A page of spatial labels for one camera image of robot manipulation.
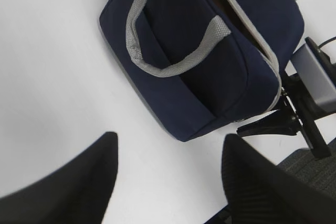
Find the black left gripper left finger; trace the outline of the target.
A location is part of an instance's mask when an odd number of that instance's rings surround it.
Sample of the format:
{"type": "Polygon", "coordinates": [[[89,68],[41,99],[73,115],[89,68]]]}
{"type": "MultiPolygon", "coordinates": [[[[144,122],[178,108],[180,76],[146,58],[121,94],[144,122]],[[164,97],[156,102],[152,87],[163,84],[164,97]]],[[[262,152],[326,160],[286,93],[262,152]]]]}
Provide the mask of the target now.
{"type": "Polygon", "coordinates": [[[102,223],[118,173],[118,135],[106,132],[69,163],[1,198],[1,223],[102,223]]]}

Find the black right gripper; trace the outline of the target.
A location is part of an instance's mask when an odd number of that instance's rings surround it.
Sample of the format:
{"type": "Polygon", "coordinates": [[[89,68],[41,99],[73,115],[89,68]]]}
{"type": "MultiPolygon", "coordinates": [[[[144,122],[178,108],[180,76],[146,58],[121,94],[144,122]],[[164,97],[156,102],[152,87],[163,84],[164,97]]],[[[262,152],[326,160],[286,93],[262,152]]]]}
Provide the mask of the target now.
{"type": "Polygon", "coordinates": [[[238,136],[287,135],[295,136],[300,131],[313,156],[323,159],[331,156],[316,120],[335,114],[335,105],[330,110],[320,108],[308,92],[298,74],[281,74],[282,86],[291,101],[295,113],[277,110],[253,123],[237,129],[238,136]]]}

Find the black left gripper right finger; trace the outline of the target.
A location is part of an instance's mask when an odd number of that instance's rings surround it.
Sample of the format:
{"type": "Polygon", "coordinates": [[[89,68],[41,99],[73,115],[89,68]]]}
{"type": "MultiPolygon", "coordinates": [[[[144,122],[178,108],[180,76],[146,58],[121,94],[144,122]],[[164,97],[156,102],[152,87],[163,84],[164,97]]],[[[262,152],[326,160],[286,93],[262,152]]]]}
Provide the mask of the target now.
{"type": "Polygon", "coordinates": [[[335,223],[335,200],[274,165],[236,134],[224,139],[222,183],[232,223],[335,223]]]}

